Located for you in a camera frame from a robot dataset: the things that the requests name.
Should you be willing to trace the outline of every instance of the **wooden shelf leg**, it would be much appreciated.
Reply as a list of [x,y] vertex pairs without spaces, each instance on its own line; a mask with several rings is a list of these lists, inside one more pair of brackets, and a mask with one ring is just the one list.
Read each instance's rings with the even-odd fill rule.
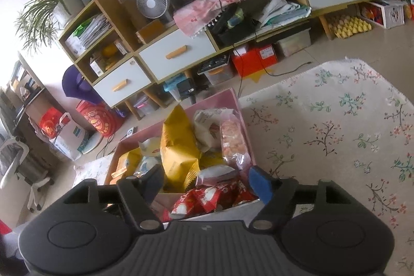
[[127,105],[128,109],[131,111],[132,115],[135,116],[135,118],[140,121],[141,117],[138,114],[138,110],[135,109],[135,107],[127,100],[125,101],[125,104]]
[[329,40],[332,40],[334,38],[334,35],[332,34],[331,30],[329,29],[328,21],[326,20],[324,15],[319,16],[320,23],[323,26],[323,29],[325,30],[325,34],[328,37]]
[[193,78],[193,74],[192,74],[192,72],[191,72],[191,68],[189,68],[189,69],[186,69],[185,71],[184,71],[184,75],[186,76],[186,78],[187,79],[192,79]]
[[144,94],[148,96],[151,100],[153,100],[155,103],[157,103],[161,108],[167,108],[166,104],[162,102],[158,96],[151,93],[148,89],[143,90]]

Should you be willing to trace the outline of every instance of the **tile floor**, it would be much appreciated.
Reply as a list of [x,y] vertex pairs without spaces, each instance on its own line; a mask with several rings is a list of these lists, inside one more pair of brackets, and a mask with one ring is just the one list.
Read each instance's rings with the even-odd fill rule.
[[[344,57],[360,58],[370,64],[376,71],[381,73],[390,83],[403,92],[411,101],[414,101],[414,22],[409,21],[404,26],[393,29],[382,29],[374,27],[370,32],[357,34],[345,40],[334,39],[329,41],[326,36],[317,28],[311,31],[313,44],[309,48],[293,54],[289,58],[281,60],[278,64],[269,67],[268,72],[273,74],[291,71],[299,65],[312,61],[312,64],[302,66],[296,72],[282,76],[268,76],[264,74],[260,80],[255,83],[251,79],[243,80],[241,87],[241,96],[250,95],[255,91],[266,88],[281,80],[289,78],[296,73],[304,72],[318,64],[329,60],[336,60]],[[240,78],[235,77],[228,80],[214,89],[216,91],[225,88],[234,88],[239,90]],[[122,128],[116,133],[114,140],[108,145],[106,153],[111,152],[126,134],[126,131],[132,126],[138,126],[143,129],[157,121],[164,119],[172,110],[174,104],[169,105],[166,109],[159,109],[152,115],[144,117],[141,121],[133,117],[127,119]],[[106,141],[103,140],[97,149],[89,154],[82,156],[76,162],[62,163],[61,167],[55,174],[55,184],[45,191],[43,209],[59,199],[64,193],[72,188],[75,180],[75,171],[73,165],[83,164],[96,159],[97,153],[102,150]],[[32,219],[38,212],[28,214],[26,220]]]

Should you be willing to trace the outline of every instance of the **wooden drawer handle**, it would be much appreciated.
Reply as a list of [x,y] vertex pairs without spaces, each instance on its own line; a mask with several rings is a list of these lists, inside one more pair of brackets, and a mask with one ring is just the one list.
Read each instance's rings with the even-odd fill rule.
[[176,56],[179,56],[183,54],[187,50],[187,45],[184,45],[183,47],[180,47],[179,49],[176,49],[175,51],[171,52],[170,54],[167,54],[165,57],[170,60],[172,58],[175,58]]
[[118,90],[121,90],[128,84],[128,80],[124,80],[120,83],[118,83],[115,87],[112,88],[113,92],[117,92]]

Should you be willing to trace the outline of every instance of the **metal screw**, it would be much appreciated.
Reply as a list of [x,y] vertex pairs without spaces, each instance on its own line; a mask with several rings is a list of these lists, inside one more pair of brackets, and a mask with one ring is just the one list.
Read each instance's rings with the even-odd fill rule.
[[256,220],[253,222],[253,228],[257,230],[268,230],[272,228],[272,223],[267,220]]
[[144,220],[139,226],[144,230],[155,230],[159,227],[160,223],[156,220]]

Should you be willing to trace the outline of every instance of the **pink box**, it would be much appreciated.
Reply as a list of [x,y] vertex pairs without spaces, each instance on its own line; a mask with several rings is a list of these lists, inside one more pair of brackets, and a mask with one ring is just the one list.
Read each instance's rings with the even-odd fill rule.
[[[246,125],[244,123],[243,116],[241,114],[241,110],[239,107],[239,100],[237,99],[237,96],[235,95],[234,90],[232,88],[226,89],[225,91],[222,91],[213,96],[210,96],[209,98],[206,98],[205,100],[198,102],[192,105],[191,107],[185,109],[185,112],[187,116],[189,117],[190,121],[192,121],[194,114],[197,110],[212,109],[212,108],[229,108],[229,109],[234,109],[235,111],[237,111],[237,113],[239,114],[240,121],[241,121],[241,126],[243,129],[244,137],[247,142],[247,147],[249,149],[252,164],[256,165],[254,154],[252,152],[252,146],[250,143],[250,139],[247,134]],[[108,170],[108,173],[105,179],[105,185],[108,185],[109,182],[112,180],[111,173],[113,173],[116,170],[119,157],[122,156],[125,152],[131,151],[132,149],[137,148],[138,142],[144,142],[145,140],[151,137],[161,136],[163,123],[164,121],[160,121],[156,124],[153,124],[152,126],[149,126],[146,129],[138,131],[132,136],[119,142],[118,146],[116,147],[115,153],[113,155],[112,161],[109,165],[109,170]]]

